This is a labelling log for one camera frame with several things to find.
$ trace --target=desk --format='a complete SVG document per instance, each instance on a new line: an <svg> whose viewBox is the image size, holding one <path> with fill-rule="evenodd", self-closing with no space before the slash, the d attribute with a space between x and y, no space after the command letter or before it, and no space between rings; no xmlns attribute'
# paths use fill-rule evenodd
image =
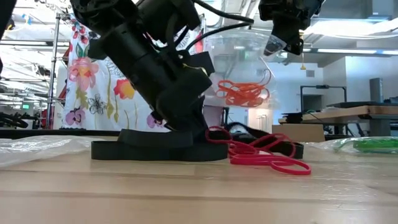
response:
<svg viewBox="0 0 398 224"><path fill-rule="evenodd" d="M369 121L371 136L390 136L390 121L398 119L398 106L359 106L303 115L303 123L350 124Z"/></svg>
<svg viewBox="0 0 398 224"><path fill-rule="evenodd" d="M1 223L397 223L397 156L305 156L308 177L228 161L92 161L87 152L27 162L0 170Z"/></svg>

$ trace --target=table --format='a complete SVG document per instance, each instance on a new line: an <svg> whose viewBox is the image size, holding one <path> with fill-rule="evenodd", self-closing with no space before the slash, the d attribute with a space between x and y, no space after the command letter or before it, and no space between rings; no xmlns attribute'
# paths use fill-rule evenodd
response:
<svg viewBox="0 0 398 224"><path fill-rule="evenodd" d="M228 161L92 161L88 152L0 170L4 224L396 223L398 157L307 147L313 174Z"/></svg>
<svg viewBox="0 0 398 224"><path fill-rule="evenodd" d="M302 123L350 124L369 121L371 136L390 136L390 122L398 119L398 106L358 106L313 113L313 115L303 115ZM286 119L279 119L279 123L286 123Z"/></svg>

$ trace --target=floral fabric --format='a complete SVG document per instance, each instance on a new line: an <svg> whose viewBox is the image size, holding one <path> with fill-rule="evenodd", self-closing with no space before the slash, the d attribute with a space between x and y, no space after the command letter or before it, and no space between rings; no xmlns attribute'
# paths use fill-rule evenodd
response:
<svg viewBox="0 0 398 224"><path fill-rule="evenodd" d="M110 58L93 60L87 57L89 40L96 35L76 20L73 23L62 126L92 130L168 131L150 115L149 105ZM183 49L199 35L201 27L189 31L177 48ZM191 53L201 52L201 45L193 47Z"/></svg>

